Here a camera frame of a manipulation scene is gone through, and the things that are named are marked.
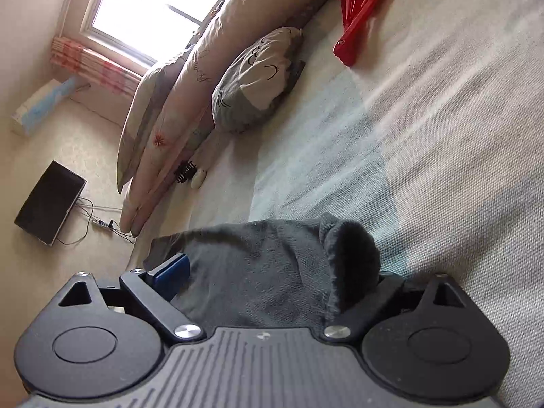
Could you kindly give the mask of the grey floral pillow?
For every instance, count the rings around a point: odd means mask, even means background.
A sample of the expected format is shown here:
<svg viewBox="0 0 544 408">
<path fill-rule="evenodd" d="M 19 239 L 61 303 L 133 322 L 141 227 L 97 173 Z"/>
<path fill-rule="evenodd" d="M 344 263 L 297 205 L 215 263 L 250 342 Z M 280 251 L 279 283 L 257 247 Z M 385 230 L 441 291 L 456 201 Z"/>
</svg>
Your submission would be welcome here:
<svg viewBox="0 0 544 408">
<path fill-rule="evenodd" d="M 151 129 L 162 111 L 186 59 L 182 55 L 157 62 L 142 77 L 127 114 L 116 162 L 117 192 L 136 174 Z"/>
</svg>

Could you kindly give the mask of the folded floral pink quilt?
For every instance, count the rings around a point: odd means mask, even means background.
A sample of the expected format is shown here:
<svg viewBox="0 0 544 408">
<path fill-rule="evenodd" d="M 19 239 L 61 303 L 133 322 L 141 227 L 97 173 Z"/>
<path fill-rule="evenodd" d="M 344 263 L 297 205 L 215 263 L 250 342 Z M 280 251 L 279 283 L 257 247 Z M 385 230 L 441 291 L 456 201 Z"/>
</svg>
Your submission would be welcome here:
<svg viewBox="0 0 544 408">
<path fill-rule="evenodd" d="M 136 141 L 136 159 L 118 182 L 126 192 L 123 233 L 138 235 L 174 171 L 191 157 L 193 132 L 210 116 L 212 92 L 232 61 L 313 0 L 225 0 L 189 52 L 181 70 L 158 91 L 158 109 Z"/>
</svg>

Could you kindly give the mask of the bright window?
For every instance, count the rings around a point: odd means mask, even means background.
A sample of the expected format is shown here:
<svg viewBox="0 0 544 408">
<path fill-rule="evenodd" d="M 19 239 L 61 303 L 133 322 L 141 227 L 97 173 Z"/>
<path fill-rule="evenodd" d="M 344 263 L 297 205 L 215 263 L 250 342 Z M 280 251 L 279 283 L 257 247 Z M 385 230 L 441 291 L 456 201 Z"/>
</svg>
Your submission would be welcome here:
<svg viewBox="0 0 544 408">
<path fill-rule="evenodd" d="M 82 32 L 149 66 L 181 53 L 224 0 L 90 0 Z"/>
</svg>

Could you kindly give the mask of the pink checked left curtain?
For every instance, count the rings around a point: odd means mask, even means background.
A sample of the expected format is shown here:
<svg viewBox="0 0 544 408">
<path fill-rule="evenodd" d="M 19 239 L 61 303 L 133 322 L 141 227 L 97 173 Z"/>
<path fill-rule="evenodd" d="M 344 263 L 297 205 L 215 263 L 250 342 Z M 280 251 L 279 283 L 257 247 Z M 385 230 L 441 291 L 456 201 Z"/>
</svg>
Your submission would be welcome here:
<svg viewBox="0 0 544 408">
<path fill-rule="evenodd" d="M 134 97 L 142 78 L 141 75 L 66 37 L 53 38 L 51 62 L 90 83 L 127 98 Z"/>
</svg>

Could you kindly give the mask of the white wall air conditioner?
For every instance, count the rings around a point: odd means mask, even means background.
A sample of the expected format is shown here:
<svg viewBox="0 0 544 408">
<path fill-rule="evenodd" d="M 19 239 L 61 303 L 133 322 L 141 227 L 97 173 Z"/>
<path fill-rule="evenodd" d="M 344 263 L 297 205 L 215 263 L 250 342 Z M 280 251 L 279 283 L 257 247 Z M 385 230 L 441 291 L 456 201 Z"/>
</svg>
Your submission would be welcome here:
<svg viewBox="0 0 544 408">
<path fill-rule="evenodd" d="M 11 115 L 12 131 L 22 136 L 31 135 L 60 102 L 89 87 L 90 83 L 77 75 L 64 82 L 51 79 L 25 100 Z"/>
</svg>

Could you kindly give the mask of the white earbuds case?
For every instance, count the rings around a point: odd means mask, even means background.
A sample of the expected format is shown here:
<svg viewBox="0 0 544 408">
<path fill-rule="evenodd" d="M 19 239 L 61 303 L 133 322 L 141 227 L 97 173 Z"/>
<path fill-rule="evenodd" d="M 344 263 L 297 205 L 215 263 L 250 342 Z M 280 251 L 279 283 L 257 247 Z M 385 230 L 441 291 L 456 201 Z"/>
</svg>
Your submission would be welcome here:
<svg viewBox="0 0 544 408">
<path fill-rule="evenodd" d="M 198 169 L 194 177 L 191 179 L 190 187 L 193 190 L 198 190 L 206 179 L 207 172 L 203 169 Z"/>
</svg>

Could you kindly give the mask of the wall mounted black television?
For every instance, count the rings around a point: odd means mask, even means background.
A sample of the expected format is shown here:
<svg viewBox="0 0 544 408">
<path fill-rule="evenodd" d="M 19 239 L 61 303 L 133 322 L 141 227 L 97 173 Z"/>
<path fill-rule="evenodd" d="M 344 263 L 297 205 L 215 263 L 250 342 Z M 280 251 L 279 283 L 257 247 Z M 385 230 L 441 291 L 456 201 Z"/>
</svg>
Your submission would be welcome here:
<svg viewBox="0 0 544 408">
<path fill-rule="evenodd" d="M 40 176 L 14 224 L 51 247 L 87 181 L 53 160 Z"/>
</svg>

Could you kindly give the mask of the white wall power strip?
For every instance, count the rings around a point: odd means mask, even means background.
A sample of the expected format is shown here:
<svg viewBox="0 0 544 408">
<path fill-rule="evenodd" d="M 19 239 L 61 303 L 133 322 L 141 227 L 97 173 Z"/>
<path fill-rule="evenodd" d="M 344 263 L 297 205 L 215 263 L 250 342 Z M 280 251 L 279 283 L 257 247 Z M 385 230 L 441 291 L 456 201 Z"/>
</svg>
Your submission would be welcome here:
<svg viewBox="0 0 544 408">
<path fill-rule="evenodd" d="M 104 220 L 102 220 L 100 218 L 92 217 L 91 218 L 91 224 L 92 224 L 92 226 L 94 226 L 95 228 L 99 228 L 100 230 L 109 231 L 109 232 L 114 231 L 114 221 L 113 220 L 104 221 Z"/>
</svg>

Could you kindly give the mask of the black hair claw clip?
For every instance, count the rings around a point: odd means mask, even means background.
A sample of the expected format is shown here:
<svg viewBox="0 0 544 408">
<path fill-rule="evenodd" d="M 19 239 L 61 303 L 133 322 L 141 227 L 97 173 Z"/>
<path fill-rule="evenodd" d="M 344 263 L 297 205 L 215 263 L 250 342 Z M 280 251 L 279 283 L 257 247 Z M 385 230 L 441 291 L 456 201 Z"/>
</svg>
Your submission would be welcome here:
<svg viewBox="0 0 544 408">
<path fill-rule="evenodd" d="M 180 184 L 191 181 L 197 174 L 197 170 L 198 167 L 193 161 L 182 161 L 174 171 L 175 180 Z"/>
</svg>

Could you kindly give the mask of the striped pastel bed sheet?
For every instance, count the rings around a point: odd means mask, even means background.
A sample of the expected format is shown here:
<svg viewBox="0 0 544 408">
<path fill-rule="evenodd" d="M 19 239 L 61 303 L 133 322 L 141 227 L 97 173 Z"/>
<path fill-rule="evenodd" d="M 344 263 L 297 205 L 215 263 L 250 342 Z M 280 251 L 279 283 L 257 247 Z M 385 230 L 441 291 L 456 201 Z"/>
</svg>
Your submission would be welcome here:
<svg viewBox="0 0 544 408">
<path fill-rule="evenodd" d="M 306 67 L 276 114 L 213 133 L 133 251 L 152 239 L 326 212 L 373 235 L 382 267 L 451 274 L 511 351 L 510 407 L 543 403 L 543 0 L 385 0 L 355 65 L 332 53 L 330 0 L 304 31 Z"/>
</svg>

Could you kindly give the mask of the dark grey trousers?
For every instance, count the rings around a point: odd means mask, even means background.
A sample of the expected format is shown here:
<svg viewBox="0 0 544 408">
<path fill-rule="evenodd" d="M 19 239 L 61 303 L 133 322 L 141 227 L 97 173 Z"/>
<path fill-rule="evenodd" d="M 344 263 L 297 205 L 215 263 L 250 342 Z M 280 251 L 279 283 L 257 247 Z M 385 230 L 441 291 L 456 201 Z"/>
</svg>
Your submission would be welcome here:
<svg viewBox="0 0 544 408">
<path fill-rule="evenodd" d="M 260 220 L 154 239 L 144 266 L 172 255 L 190 277 L 171 303 L 212 333 L 219 327 L 307 327 L 318 332 L 378 283 L 380 252 L 358 222 L 325 213 L 307 221 Z"/>
</svg>

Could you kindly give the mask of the bundled grey white cloth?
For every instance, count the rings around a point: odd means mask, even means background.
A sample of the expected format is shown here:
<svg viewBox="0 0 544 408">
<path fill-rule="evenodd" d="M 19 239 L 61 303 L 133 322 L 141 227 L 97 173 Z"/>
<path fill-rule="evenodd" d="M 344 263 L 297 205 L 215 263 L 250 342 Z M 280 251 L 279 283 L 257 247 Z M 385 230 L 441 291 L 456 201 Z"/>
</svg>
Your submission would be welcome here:
<svg viewBox="0 0 544 408">
<path fill-rule="evenodd" d="M 242 133 L 266 122 L 301 76 L 302 45 L 301 29 L 281 27 L 240 53 L 213 91 L 215 128 Z"/>
</svg>

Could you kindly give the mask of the red folding fan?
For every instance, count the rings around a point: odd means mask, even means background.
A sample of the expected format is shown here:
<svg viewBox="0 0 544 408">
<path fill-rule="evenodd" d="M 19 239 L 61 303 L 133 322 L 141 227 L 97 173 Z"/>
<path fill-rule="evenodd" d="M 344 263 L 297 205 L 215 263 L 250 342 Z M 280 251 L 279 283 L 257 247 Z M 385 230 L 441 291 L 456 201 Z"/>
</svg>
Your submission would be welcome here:
<svg viewBox="0 0 544 408">
<path fill-rule="evenodd" d="M 333 53 L 346 66 L 354 65 L 360 49 L 360 41 L 367 22 L 383 0 L 339 0 L 342 14 L 343 35 L 336 42 Z"/>
</svg>

